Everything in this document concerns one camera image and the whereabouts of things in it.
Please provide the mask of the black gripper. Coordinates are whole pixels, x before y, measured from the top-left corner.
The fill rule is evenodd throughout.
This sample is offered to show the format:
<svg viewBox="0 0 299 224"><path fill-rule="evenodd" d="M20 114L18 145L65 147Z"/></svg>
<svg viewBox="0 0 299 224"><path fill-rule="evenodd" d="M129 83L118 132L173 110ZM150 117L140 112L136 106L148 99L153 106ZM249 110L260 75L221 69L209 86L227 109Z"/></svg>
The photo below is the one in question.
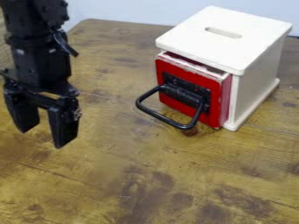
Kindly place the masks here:
<svg viewBox="0 0 299 224"><path fill-rule="evenodd" d="M78 91L69 84L70 56L65 33L40 37L4 37L13 56L13 68L5 68L4 102L16 128L24 133L40 123L38 109L48 109L54 147L68 144L78 134Z"/></svg>

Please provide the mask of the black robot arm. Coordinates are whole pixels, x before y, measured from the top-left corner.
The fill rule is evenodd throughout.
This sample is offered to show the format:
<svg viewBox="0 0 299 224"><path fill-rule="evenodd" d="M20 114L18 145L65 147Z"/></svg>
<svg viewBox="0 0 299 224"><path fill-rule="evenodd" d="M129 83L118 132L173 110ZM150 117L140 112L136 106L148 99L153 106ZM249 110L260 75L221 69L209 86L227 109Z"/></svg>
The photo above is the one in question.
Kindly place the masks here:
<svg viewBox="0 0 299 224"><path fill-rule="evenodd" d="M68 16L65 0L0 0L13 67L4 76L4 102L13 123L26 132L40 123L38 110L48 113L56 148L78 133L78 91L69 84L70 57L78 55L61 29Z"/></svg>

